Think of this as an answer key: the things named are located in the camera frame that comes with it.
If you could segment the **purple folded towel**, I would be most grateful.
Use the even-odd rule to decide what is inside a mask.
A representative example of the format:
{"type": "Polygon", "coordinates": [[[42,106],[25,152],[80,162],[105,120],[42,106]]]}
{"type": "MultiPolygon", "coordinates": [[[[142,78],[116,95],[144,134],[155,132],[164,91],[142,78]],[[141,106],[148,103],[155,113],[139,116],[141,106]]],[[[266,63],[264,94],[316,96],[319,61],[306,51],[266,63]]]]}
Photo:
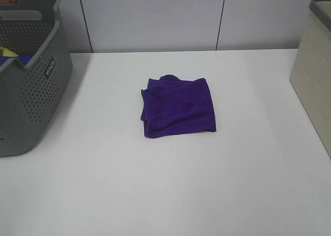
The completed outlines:
{"type": "Polygon", "coordinates": [[[170,74],[158,80],[150,78],[141,95],[141,120],[147,138],[217,130],[205,78],[186,81],[170,74]]]}

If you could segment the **grey perforated laundry basket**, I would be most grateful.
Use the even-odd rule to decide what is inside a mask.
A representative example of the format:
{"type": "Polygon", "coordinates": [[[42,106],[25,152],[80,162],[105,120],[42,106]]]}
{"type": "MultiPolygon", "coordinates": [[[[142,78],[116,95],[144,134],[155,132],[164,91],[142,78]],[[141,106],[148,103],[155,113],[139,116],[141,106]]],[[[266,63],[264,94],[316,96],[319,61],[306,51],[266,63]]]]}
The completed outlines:
{"type": "Polygon", "coordinates": [[[62,99],[72,60],[60,0],[1,0],[1,156],[32,149],[62,99]]]}

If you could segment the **beige basket with grey rim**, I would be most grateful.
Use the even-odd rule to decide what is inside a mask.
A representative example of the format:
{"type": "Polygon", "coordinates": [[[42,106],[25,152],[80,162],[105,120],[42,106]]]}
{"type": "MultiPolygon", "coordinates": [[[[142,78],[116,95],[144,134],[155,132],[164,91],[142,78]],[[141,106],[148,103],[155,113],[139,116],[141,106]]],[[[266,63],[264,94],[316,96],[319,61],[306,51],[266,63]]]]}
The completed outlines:
{"type": "Polygon", "coordinates": [[[311,0],[290,82],[330,154],[330,0],[311,0]]]}

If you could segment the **yellow towel in basket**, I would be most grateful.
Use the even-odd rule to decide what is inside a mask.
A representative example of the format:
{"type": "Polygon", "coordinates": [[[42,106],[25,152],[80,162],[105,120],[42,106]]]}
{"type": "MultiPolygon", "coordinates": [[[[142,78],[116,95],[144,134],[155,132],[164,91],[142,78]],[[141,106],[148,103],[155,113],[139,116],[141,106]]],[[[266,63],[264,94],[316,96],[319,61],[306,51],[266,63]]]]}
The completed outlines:
{"type": "Polygon", "coordinates": [[[1,46],[0,47],[0,56],[1,57],[18,57],[18,54],[1,46]]]}

